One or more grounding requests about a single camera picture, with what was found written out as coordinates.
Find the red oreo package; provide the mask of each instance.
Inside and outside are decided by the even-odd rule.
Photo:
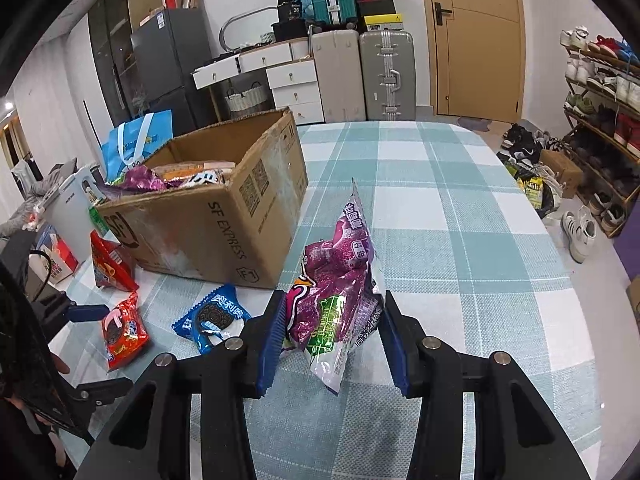
[[[136,304],[138,293],[132,292],[100,322],[107,347],[109,371],[129,363],[149,340]]]
[[[91,231],[91,254],[96,286],[114,286],[124,292],[138,290],[133,279],[136,263],[120,244],[100,238]]]
[[[305,247],[302,273],[287,293],[287,339],[311,371],[337,394],[348,352],[378,325],[382,277],[358,191],[344,206],[331,240]]]

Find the gray refrigerator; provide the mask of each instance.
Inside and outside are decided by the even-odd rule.
[[[174,137],[216,122],[209,92],[197,90],[191,76],[211,60],[201,9],[165,9],[131,43],[149,109],[172,111]]]

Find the floor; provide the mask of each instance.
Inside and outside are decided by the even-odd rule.
[[[457,118],[436,116],[425,120],[455,123]],[[493,121],[488,132],[477,133],[496,152],[510,126]],[[581,205],[578,197],[564,199],[560,211],[577,211]],[[640,441],[640,335],[625,291],[629,279],[612,240],[602,231],[598,232],[593,253],[578,264],[569,254],[559,222],[545,224],[571,277],[591,336],[602,402],[596,478],[609,480]]]

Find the blue tote bag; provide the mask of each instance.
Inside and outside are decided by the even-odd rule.
[[[112,182],[141,164],[173,136],[171,110],[149,113],[111,130],[109,140],[100,147],[107,181]]]

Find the red sneaker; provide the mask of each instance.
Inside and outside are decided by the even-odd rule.
[[[630,130],[631,135],[628,143],[626,144],[626,148],[635,156],[640,157],[640,122],[633,121]]]
[[[616,43],[616,40],[613,38],[604,38],[603,36],[598,36],[598,41],[596,43],[589,43],[588,46],[589,50],[611,57],[617,57],[616,52],[620,50],[620,46]]]
[[[631,137],[631,127],[633,125],[633,119],[625,114],[618,114],[618,120],[616,121],[616,131],[613,134],[613,138],[622,146],[626,146]]]

